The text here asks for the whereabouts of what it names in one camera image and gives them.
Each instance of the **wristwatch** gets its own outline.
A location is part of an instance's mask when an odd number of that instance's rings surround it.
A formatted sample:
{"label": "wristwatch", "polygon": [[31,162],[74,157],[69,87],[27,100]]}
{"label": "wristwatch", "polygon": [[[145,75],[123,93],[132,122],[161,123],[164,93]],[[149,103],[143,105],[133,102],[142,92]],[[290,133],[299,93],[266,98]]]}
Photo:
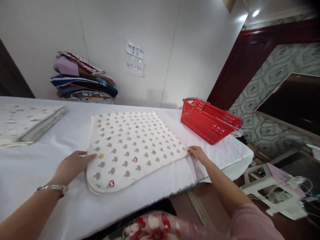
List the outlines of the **wristwatch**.
{"label": "wristwatch", "polygon": [[60,197],[62,198],[64,197],[64,193],[66,193],[68,191],[68,187],[67,186],[63,186],[63,185],[57,185],[57,184],[53,184],[53,185],[46,185],[43,187],[38,187],[37,191],[41,190],[41,189],[53,189],[53,190],[58,190],[61,192]]}

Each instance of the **pink sleeve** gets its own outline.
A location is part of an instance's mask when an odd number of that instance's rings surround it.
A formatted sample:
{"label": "pink sleeve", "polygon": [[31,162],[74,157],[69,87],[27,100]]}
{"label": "pink sleeve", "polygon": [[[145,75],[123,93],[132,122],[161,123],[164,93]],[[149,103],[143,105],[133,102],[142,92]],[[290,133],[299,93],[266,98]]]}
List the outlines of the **pink sleeve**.
{"label": "pink sleeve", "polygon": [[231,219],[230,236],[237,240],[284,240],[270,218],[252,204],[243,204]]}

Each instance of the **white tablecloth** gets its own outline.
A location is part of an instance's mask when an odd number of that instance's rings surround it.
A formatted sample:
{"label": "white tablecloth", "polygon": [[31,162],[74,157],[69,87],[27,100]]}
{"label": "white tablecloth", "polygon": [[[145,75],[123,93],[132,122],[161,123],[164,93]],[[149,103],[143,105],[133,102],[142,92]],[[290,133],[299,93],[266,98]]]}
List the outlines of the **white tablecloth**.
{"label": "white tablecloth", "polygon": [[[109,112],[156,111],[185,146],[201,146],[232,180],[252,160],[253,153],[232,136],[211,146],[180,122],[181,110],[42,99],[0,97],[0,104],[66,105],[65,116],[30,146],[0,149],[0,222],[35,189],[48,182],[63,158],[86,150],[90,116]],[[200,181],[205,168],[189,156],[164,166],[126,189],[102,196],[91,193],[80,174],[59,200],[39,239],[82,239],[147,205]]]}

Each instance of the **hand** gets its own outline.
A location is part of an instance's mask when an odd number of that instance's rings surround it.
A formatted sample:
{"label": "hand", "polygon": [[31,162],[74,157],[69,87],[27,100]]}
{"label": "hand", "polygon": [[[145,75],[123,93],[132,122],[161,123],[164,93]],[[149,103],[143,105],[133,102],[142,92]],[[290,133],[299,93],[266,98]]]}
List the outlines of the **hand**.
{"label": "hand", "polygon": [[66,157],[59,164],[57,171],[49,184],[68,186],[69,183],[86,168],[88,163],[97,156],[97,154],[92,154],[86,157],[80,156],[85,154],[87,154],[85,151],[75,151]]}
{"label": "hand", "polygon": [[190,146],[188,152],[191,157],[198,159],[203,165],[206,161],[210,161],[207,155],[203,152],[201,147]]}

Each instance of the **printed baby blanket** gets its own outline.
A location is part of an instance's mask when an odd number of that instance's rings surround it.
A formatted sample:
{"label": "printed baby blanket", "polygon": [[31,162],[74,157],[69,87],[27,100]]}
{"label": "printed baby blanket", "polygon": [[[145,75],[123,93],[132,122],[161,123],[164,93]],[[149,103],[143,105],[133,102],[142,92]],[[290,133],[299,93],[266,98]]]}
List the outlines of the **printed baby blanket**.
{"label": "printed baby blanket", "polygon": [[156,112],[122,112],[91,117],[93,153],[87,181],[100,194],[126,188],[188,152]]}
{"label": "printed baby blanket", "polygon": [[32,144],[65,113],[60,105],[0,105],[0,147]]}

